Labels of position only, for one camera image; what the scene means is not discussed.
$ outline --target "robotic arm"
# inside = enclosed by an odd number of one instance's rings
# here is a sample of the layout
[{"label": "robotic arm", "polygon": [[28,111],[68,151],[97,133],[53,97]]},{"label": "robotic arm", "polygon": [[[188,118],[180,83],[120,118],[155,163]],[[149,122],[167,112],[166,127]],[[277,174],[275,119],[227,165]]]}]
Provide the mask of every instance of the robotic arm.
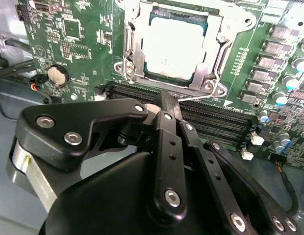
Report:
[{"label": "robotic arm", "polygon": [[[136,153],[82,180],[81,163]],[[179,103],[135,99],[33,106],[22,111],[7,163],[39,197],[42,235],[299,235],[296,222],[217,141],[203,144]]]}]

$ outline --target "cpu socket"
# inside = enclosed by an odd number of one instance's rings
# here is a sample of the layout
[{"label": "cpu socket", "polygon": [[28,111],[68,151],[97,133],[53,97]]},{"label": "cpu socket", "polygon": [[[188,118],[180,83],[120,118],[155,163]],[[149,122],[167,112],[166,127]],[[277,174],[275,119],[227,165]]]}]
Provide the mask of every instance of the cpu socket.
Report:
[{"label": "cpu socket", "polygon": [[227,94],[221,74],[255,15],[222,0],[123,2],[124,54],[114,69],[125,80],[187,96]]}]

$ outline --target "white connector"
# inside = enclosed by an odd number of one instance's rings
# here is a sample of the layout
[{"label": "white connector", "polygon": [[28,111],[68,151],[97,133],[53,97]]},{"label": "white connector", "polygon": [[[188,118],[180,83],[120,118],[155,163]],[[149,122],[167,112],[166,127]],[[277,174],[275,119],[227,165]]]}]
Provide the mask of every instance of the white connector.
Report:
[{"label": "white connector", "polygon": [[243,148],[241,151],[241,157],[243,160],[251,161],[253,158],[253,153],[249,152],[246,148]]},{"label": "white connector", "polygon": [[94,101],[103,101],[106,100],[106,94],[96,94],[94,95]]},{"label": "white connector", "polygon": [[250,138],[253,145],[262,145],[264,142],[264,138],[258,136],[256,132],[252,132]]}]

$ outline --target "motherboard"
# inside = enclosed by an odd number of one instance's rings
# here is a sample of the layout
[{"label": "motherboard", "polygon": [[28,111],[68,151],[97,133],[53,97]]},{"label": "motherboard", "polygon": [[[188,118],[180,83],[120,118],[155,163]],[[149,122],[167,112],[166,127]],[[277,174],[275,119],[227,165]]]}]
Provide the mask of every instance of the motherboard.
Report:
[{"label": "motherboard", "polygon": [[304,169],[304,1],[19,0],[62,102],[176,96],[204,139]]}]

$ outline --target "black ram slot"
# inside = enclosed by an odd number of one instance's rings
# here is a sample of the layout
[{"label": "black ram slot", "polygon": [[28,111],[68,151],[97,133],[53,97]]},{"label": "black ram slot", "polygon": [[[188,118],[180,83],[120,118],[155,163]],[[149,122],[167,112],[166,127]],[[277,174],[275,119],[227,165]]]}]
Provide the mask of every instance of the black ram slot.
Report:
[{"label": "black ram slot", "polygon": [[187,120],[194,120],[197,122],[201,122],[201,123],[205,123],[205,124],[211,124],[211,125],[215,125],[217,127],[222,126],[223,128],[226,129],[231,129],[231,130],[235,130],[238,132],[241,132],[243,127],[242,125],[239,125],[238,123],[231,123],[231,122],[227,122],[226,120],[219,120],[219,122],[216,122],[216,117],[204,117],[204,116],[200,116],[200,115],[196,115],[196,114],[185,114],[184,115],[184,119]]},{"label": "black ram slot", "polygon": [[[115,82],[109,82],[106,87],[109,99],[134,98],[143,103],[152,103],[158,94]],[[218,140],[238,149],[258,123],[254,116],[193,101],[181,102],[180,109],[183,119],[196,128],[201,138]]]},{"label": "black ram slot", "polygon": [[214,127],[210,127],[210,126],[203,126],[202,124],[198,124],[198,123],[194,123],[194,122],[190,122],[190,124],[192,124],[198,133],[203,133],[203,134],[208,134],[211,136],[216,136],[219,138],[228,138],[229,140],[233,140],[235,143],[237,143],[240,140],[241,134],[240,133],[232,133],[231,131],[226,131],[226,130],[217,130]]}]

